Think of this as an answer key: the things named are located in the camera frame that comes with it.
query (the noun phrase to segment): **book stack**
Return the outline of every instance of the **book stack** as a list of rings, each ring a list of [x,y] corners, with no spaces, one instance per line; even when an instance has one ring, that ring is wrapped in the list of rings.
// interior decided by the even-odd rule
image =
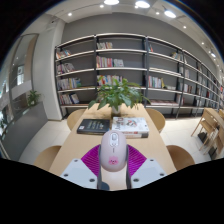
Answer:
[[[119,83],[122,83],[122,76],[118,75],[98,75],[97,80],[99,80],[100,77],[103,77],[100,81],[98,81],[98,85],[102,86],[104,84],[108,85],[116,85],[116,83],[113,81],[113,79],[116,79]]]
[[[66,90],[66,89],[74,89],[81,87],[80,79],[78,78],[69,78],[69,79],[61,79],[57,82],[58,90]]]
[[[194,100],[194,104],[193,104],[195,107],[200,107],[201,106],[201,101],[200,100],[197,100],[195,99]]]
[[[71,55],[71,52],[69,50],[63,50],[61,52],[56,52],[56,58],[57,59],[66,58],[70,55]]]
[[[201,95],[201,88],[197,87],[196,94],[199,96]]]
[[[149,128],[144,117],[113,117],[113,131],[121,131],[126,138],[148,138]]]
[[[96,67],[97,68],[124,67],[124,62],[122,59],[112,59],[97,56]]]
[[[202,76],[198,76],[198,82],[199,82],[199,83],[202,82]]]
[[[98,48],[98,50],[112,49],[113,44],[111,42],[97,43],[97,48]]]
[[[152,45],[149,44],[149,52],[153,52]]]
[[[179,72],[183,75],[184,74],[184,68],[180,67]],[[189,73],[188,69],[185,69],[185,78],[188,78],[188,79],[190,78],[190,73]]]
[[[163,78],[149,76],[149,88],[161,89],[164,86]]]
[[[66,93],[60,95],[59,97],[60,104],[77,104],[79,103],[79,98],[75,93]]]
[[[57,66],[58,75],[62,75],[69,72],[74,72],[75,68],[72,63],[64,63]]]
[[[182,54],[179,54],[177,52],[173,52],[171,55],[170,55],[171,58],[174,58],[174,59],[177,59],[179,61],[183,61],[183,55]]]
[[[178,88],[177,89],[179,91],[182,91],[182,89],[183,89],[183,83],[178,82]],[[185,93],[191,93],[192,92],[192,89],[193,89],[193,86],[184,84],[184,92]]]
[[[176,103],[178,105],[180,104],[180,98],[181,98],[181,95],[180,94],[177,94]],[[182,97],[181,106],[183,106],[183,104],[184,104],[184,97]]]
[[[201,64],[199,62],[197,62],[196,67],[197,67],[197,70],[202,72]]]
[[[175,101],[171,100],[150,100],[152,106],[179,106]]]

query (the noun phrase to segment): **white wall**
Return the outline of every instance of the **white wall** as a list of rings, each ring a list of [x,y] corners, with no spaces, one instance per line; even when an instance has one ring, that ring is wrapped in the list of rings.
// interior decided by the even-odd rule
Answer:
[[[47,118],[61,120],[54,74],[54,49],[61,43],[65,23],[58,20],[39,34],[33,58],[34,90],[41,93]]]

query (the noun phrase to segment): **wall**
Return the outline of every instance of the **wall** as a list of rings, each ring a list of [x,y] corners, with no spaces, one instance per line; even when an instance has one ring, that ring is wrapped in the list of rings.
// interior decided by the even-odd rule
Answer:
[[[77,20],[66,24],[62,43],[77,37],[116,32],[148,35],[173,43],[193,54],[216,74],[214,63],[193,39],[167,23],[146,16],[113,13]]]
[[[57,20],[39,34],[33,59],[34,90],[42,94],[44,109],[49,120],[61,120],[54,75],[54,49],[61,43],[65,23]]]

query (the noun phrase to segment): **table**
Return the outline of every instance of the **table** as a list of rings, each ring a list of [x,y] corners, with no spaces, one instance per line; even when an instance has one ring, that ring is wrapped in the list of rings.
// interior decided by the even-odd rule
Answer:
[[[218,114],[217,111],[215,111],[214,109],[212,108],[205,108],[205,110],[210,114],[212,115],[215,120],[218,122],[218,124],[224,128],[224,120],[220,117],[220,115]]]
[[[54,162],[52,163],[49,172],[60,176],[73,158],[83,157],[91,148],[101,144],[102,136],[100,135],[83,135],[77,134],[83,119],[111,119],[111,108],[107,105],[100,110],[97,110],[98,104],[95,104],[91,109],[87,109],[80,117],[71,133],[62,145]],[[122,117],[144,117],[149,127],[149,137],[141,139],[127,139],[127,144],[138,149],[145,157],[154,158],[163,168],[167,175],[176,171],[170,154],[156,129],[153,121],[149,117],[147,111],[142,104],[138,104],[137,109],[127,108],[124,104],[121,105]],[[126,189],[126,167],[121,171],[112,173],[104,170],[101,167],[102,181],[110,186],[110,190]]]

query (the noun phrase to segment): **plant pot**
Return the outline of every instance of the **plant pot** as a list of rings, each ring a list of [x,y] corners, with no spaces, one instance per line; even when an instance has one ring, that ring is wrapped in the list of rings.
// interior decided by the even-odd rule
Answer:
[[[115,109],[115,107],[112,108],[112,117],[119,117],[121,115],[121,105],[118,106],[118,110]]]

